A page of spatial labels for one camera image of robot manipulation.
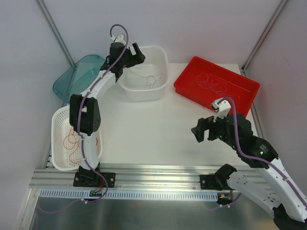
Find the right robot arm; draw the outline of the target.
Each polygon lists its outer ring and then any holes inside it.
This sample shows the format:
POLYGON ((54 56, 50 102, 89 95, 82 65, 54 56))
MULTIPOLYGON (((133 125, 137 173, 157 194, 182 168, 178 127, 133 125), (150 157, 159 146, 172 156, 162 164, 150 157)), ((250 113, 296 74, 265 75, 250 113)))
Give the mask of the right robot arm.
POLYGON ((258 172, 271 188, 270 191, 254 184, 235 167, 224 164, 213 175, 200 175, 203 189, 234 189, 258 204, 281 230, 305 230, 307 228, 307 198, 294 185, 281 159, 272 145, 253 134, 251 123, 242 114, 225 118, 200 118, 191 129, 196 140, 221 140, 230 146, 237 156, 258 172))

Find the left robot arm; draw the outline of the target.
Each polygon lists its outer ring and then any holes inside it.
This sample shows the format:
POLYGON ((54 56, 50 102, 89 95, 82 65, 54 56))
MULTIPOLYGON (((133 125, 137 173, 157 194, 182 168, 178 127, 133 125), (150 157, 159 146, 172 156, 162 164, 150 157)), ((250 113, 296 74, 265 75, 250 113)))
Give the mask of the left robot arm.
POLYGON ((110 45, 109 55, 100 67, 94 82, 81 94, 70 97, 70 125, 80 137, 82 160, 76 173, 89 186, 97 186, 101 181, 99 159, 96 154, 96 132, 101 124, 98 96, 104 95, 123 74, 124 68, 142 64, 145 55, 137 43, 127 47, 121 42, 110 45))

